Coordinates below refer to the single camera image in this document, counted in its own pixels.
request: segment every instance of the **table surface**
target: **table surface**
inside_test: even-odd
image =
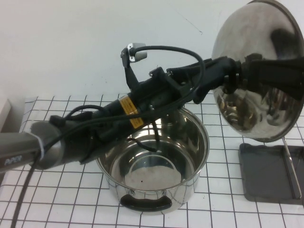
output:
[[[51,115],[66,115],[83,105],[101,105],[122,94],[45,96],[26,100],[20,131]],[[249,202],[244,197],[238,147],[261,143],[243,138],[220,116],[213,94],[201,105],[186,104],[204,123],[210,153],[194,195],[179,210],[160,216],[134,213],[119,205],[96,162],[78,162],[35,171],[22,204],[23,228],[303,228],[304,208],[297,205]],[[286,136],[289,145],[304,145],[304,116]],[[266,145],[282,145],[279,140]],[[6,173],[0,187],[0,228],[9,227],[29,166]]]

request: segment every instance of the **label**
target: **label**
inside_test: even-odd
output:
[[[120,98],[119,102],[127,115],[138,114],[135,105],[127,95]],[[141,118],[130,119],[130,122],[134,129],[143,125],[143,120]]]

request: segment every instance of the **black grid lines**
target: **black grid lines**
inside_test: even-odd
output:
[[[286,216],[303,218],[304,209],[297,206],[278,204],[273,207],[265,207],[262,204],[254,203],[254,207],[252,207],[251,202],[248,203],[244,200],[242,179],[238,172],[240,164],[235,155],[239,145],[247,142],[247,139],[229,130],[228,124],[220,117],[216,104],[212,102],[212,93],[207,96],[201,105],[193,103],[185,105],[204,122],[210,139],[210,153],[207,163],[200,173],[199,184],[193,197],[179,210],[166,215],[150,217],[133,216],[133,214],[127,213],[126,208],[118,203],[109,190],[105,175],[94,161],[85,166],[73,163],[36,172],[36,179],[29,185],[33,191],[29,191],[28,194],[28,208],[23,216],[19,217],[19,223],[24,226],[32,225],[32,227],[37,224],[37,226],[41,225],[45,228],[48,227],[48,224],[63,224],[70,228],[74,225],[92,228],[94,225],[117,228],[121,226],[243,228],[246,227],[249,219],[257,227],[264,227],[269,219],[273,226],[288,227]],[[53,99],[38,97],[36,98],[38,104],[33,105],[31,110],[27,110],[25,113],[27,118],[24,120],[23,128],[28,128],[36,120],[48,120],[52,114],[66,115],[75,105],[105,106],[115,99],[117,99],[117,95],[55,96]],[[294,127],[295,131],[286,137],[287,143],[303,144],[304,121],[299,121]],[[21,174],[26,173],[27,168],[21,167],[14,171],[20,172],[16,183],[4,181],[1,189],[21,188],[22,183],[19,179],[22,179]],[[7,197],[2,197],[1,194],[7,192],[7,189],[0,191],[0,202],[6,205],[6,208],[3,209],[5,212],[0,214],[2,226],[10,223],[11,218],[5,216],[5,213],[8,214],[7,211],[10,210],[9,204],[17,201],[16,196],[13,197],[14,192]],[[36,210],[39,217],[33,218],[30,215],[30,207],[40,209],[39,213]],[[78,219],[74,219],[81,213],[83,213],[83,219],[80,216]]]

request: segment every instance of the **black cable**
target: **black cable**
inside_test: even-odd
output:
[[[151,152],[157,152],[157,149],[147,146],[145,144],[143,144],[142,142],[140,142],[139,140],[135,139],[135,138],[127,138],[126,141],[134,141],[137,143],[137,145],[145,150],[151,151]]]
[[[38,164],[38,161],[40,159],[40,153],[35,157],[35,160],[34,160],[34,163],[32,164],[28,174],[27,174],[27,177],[24,181],[24,184],[23,184],[23,187],[22,187],[22,190],[21,190],[21,193],[19,195],[19,198],[18,198],[18,201],[17,201],[17,204],[16,204],[16,208],[15,208],[15,212],[14,212],[14,215],[13,215],[13,219],[12,219],[12,222],[11,222],[11,228],[15,228],[16,227],[16,223],[17,223],[17,220],[18,220],[18,216],[19,216],[19,212],[20,212],[20,209],[21,209],[21,205],[22,205],[22,202],[23,202],[23,198],[25,196],[25,193],[28,189],[28,185],[29,185],[29,181],[34,173],[34,170]]]
[[[105,108],[97,106],[97,105],[93,105],[93,104],[81,105],[81,106],[74,108],[68,115],[65,116],[65,119],[70,118],[75,112],[82,111],[84,109],[89,109],[89,108],[96,109],[101,112],[105,111]]]

